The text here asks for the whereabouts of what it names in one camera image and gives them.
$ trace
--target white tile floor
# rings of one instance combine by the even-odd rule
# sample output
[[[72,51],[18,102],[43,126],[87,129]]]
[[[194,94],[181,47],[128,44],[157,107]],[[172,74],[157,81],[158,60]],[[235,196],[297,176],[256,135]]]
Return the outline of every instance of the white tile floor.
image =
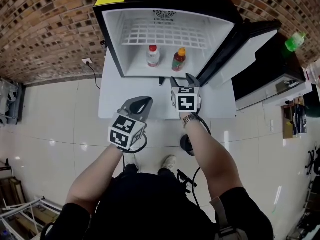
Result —
[[[109,145],[109,120],[98,118],[99,90],[94,80],[27,88],[24,106],[19,125],[0,129],[0,159],[9,158],[29,198],[45,196],[63,205],[75,178]],[[308,133],[287,141],[282,136],[279,107],[258,104],[238,112],[233,119],[205,120],[212,136],[233,156],[248,193],[271,220],[276,239],[284,239],[303,210],[310,181],[304,168],[308,150],[319,136],[320,119],[309,118]],[[192,178],[198,165],[179,147],[185,134],[181,122],[147,123],[148,146],[136,154],[140,170],[155,174],[163,158],[173,154],[177,156],[175,169]],[[121,171],[122,162],[114,175]],[[214,221],[201,171],[196,183],[198,201]]]

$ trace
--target juice bottle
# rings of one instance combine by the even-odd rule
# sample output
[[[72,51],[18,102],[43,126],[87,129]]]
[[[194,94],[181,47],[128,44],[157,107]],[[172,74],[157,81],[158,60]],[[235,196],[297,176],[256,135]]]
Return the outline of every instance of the juice bottle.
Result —
[[[182,68],[185,65],[185,61],[186,61],[186,48],[182,47],[173,57],[172,70],[176,72],[182,70]]]

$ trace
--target orange bottle cap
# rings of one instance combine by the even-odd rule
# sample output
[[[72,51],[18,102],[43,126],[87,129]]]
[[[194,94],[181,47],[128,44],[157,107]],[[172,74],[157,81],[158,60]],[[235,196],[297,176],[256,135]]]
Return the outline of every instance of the orange bottle cap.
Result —
[[[182,47],[178,50],[179,56],[185,56],[186,55],[186,48]]]

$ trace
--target fridge shelf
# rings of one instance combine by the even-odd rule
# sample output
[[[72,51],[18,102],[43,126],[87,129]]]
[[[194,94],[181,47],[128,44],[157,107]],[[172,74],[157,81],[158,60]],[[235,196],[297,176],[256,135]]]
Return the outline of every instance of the fridge shelf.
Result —
[[[163,22],[147,18],[124,21],[121,44],[159,45],[207,50],[205,25],[195,22]]]

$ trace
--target shoe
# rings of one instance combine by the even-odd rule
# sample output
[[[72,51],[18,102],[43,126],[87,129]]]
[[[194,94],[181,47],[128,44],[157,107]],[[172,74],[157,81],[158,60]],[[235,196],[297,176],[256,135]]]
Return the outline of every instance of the shoe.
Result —
[[[135,165],[138,170],[139,170],[139,167],[138,167],[138,163],[137,163],[137,160],[136,160],[136,155],[135,154],[128,154],[128,153],[124,153],[123,154],[123,158],[124,158],[124,167],[126,167],[127,165]]]
[[[167,156],[167,158],[164,160],[164,162],[161,166],[161,169],[165,168],[165,169],[172,171],[176,165],[176,161],[177,161],[177,158],[175,155],[171,154],[171,155]]]

